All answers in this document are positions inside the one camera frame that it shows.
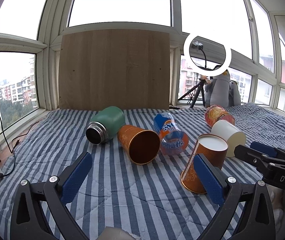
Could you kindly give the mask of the webcam on gooseneck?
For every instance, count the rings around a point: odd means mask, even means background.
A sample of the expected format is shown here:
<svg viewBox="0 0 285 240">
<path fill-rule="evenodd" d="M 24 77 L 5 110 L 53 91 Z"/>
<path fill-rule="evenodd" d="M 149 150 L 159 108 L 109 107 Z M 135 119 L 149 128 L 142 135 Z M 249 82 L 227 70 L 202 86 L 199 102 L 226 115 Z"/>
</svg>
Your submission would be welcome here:
<svg viewBox="0 0 285 240">
<path fill-rule="evenodd" d="M 199 50 L 202 52 L 202 54 L 204 56 L 204 60 L 205 60 L 205 66 L 203 67 L 203 69 L 206 69 L 207 68 L 207 58 L 206 58 L 206 54 L 203 50 L 203 44 L 198 42 L 198 41 L 192 41 L 191 48 Z"/>
</svg>

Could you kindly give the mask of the small grey penguin plush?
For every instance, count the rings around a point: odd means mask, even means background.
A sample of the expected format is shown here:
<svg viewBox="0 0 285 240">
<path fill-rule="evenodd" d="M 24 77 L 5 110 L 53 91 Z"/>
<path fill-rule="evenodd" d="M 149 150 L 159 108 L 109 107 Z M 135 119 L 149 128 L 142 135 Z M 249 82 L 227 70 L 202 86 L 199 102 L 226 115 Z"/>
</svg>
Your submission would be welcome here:
<svg viewBox="0 0 285 240">
<path fill-rule="evenodd" d="M 238 90 L 238 84 L 236 81 L 230 81 L 229 83 L 229 107 L 240 106 L 241 97 Z"/>
</svg>

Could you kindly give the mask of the orange paper cup open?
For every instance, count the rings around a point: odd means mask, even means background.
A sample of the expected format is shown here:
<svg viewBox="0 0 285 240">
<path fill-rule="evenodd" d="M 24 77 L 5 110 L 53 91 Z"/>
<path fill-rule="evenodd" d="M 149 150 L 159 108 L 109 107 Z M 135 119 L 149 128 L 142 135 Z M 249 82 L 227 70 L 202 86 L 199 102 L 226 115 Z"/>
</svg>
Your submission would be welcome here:
<svg viewBox="0 0 285 240">
<path fill-rule="evenodd" d="M 160 138 L 150 129 L 124 125 L 118 131 L 117 138 L 130 160 L 137 165 L 150 163 L 160 149 Z"/>
</svg>

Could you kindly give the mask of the wooden board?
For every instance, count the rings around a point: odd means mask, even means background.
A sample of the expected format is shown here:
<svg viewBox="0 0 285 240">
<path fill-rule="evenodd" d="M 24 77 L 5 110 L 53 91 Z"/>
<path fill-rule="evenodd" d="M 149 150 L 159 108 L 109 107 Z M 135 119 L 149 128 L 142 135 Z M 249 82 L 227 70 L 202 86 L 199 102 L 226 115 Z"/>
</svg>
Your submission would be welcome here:
<svg viewBox="0 0 285 240">
<path fill-rule="evenodd" d="M 169 34 L 109 29 L 64 35 L 58 95 L 61 109 L 168 109 Z"/>
</svg>

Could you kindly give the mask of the green thermos bottle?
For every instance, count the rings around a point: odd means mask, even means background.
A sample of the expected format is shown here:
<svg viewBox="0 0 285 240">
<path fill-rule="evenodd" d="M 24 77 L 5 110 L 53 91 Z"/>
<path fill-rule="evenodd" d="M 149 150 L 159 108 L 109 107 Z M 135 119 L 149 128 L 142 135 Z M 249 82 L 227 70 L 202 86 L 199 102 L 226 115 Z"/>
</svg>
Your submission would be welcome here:
<svg viewBox="0 0 285 240">
<path fill-rule="evenodd" d="M 90 119 L 85 135 L 90 143 L 103 144 L 113 139 L 125 123 L 123 111 L 119 107 L 110 106 Z"/>
</svg>

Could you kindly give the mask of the black tripod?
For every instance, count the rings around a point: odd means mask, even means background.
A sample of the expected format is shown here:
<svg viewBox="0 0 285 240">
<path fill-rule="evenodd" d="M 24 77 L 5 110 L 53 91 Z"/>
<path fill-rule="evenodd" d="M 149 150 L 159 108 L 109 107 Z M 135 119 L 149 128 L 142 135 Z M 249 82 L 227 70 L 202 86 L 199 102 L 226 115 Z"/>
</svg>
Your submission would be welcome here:
<svg viewBox="0 0 285 240">
<path fill-rule="evenodd" d="M 204 79 L 199 79 L 199 82 L 192 87 L 188 92 L 186 92 L 184 95 L 182 95 L 178 101 L 181 101 L 183 99 L 185 99 L 187 96 L 191 95 L 193 92 L 193 96 L 191 96 L 191 104 L 190 104 L 190 108 L 193 108 L 194 105 L 196 104 L 196 101 L 198 99 L 198 96 L 201 94 L 202 96 L 202 104 L 205 107 L 205 96 L 204 96 L 204 85 L 205 85 L 206 81 Z"/>
</svg>

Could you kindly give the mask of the orange paper cup white base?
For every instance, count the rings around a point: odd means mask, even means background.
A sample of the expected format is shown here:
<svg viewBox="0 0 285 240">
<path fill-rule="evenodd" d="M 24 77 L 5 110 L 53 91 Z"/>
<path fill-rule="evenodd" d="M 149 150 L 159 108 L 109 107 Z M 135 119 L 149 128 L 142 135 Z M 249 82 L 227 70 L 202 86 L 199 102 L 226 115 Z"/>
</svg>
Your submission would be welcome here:
<svg viewBox="0 0 285 240">
<path fill-rule="evenodd" d="M 202 153 L 213 166 L 221 169 L 227 150 L 228 144 L 223 138 L 213 134 L 200 135 L 185 169 L 181 172 L 180 180 L 182 185 L 193 193 L 205 194 L 205 188 L 198 178 L 198 172 L 194 168 L 193 159 L 197 154 Z"/>
</svg>

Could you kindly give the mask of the large grey penguin plush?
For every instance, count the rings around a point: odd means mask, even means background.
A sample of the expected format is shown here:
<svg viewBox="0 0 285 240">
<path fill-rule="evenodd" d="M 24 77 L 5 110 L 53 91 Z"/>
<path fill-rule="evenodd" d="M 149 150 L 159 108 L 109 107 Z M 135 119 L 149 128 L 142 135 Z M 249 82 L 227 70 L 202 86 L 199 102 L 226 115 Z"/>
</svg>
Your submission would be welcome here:
<svg viewBox="0 0 285 240">
<path fill-rule="evenodd" d="M 226 70 L 221 75 L 213 77 L 209 83 L 205 85 L 205 107 L 218 105 L 223 108 L 229 104 L 229 82 L 230 74 Z"/>
</svg>

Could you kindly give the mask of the blue orange soda bottle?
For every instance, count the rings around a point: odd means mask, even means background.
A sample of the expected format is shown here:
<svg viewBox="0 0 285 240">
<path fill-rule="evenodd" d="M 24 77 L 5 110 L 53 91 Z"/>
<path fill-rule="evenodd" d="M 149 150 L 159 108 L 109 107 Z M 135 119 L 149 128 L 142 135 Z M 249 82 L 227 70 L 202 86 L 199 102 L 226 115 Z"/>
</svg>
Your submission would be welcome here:
<svg viewBox="0 0 285 240">
<path fill-rule="evenodd" d="M 163 155 L 181 154 L 188 146 L 188 135 L 179 128 L 171 113 L 158 113 L 154 117 L 153 126 L 160 138 L 160 150 Z"/>
</svg>

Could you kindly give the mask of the red yellow plastic cup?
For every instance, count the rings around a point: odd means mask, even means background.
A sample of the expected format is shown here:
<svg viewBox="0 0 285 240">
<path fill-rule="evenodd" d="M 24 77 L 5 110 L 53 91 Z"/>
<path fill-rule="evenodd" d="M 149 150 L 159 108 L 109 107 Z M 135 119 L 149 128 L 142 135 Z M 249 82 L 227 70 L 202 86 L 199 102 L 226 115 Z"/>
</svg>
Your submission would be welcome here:
<svg viewBox="0 0 285 240">
<path fill-rule="evenodd" d="M 234 117 L 219 105 L 212 105 L 205 111 L 205 122 L 212 127 L 219 120 L 226 120 L 231 124 L 235 124 Z"/>
</svg>

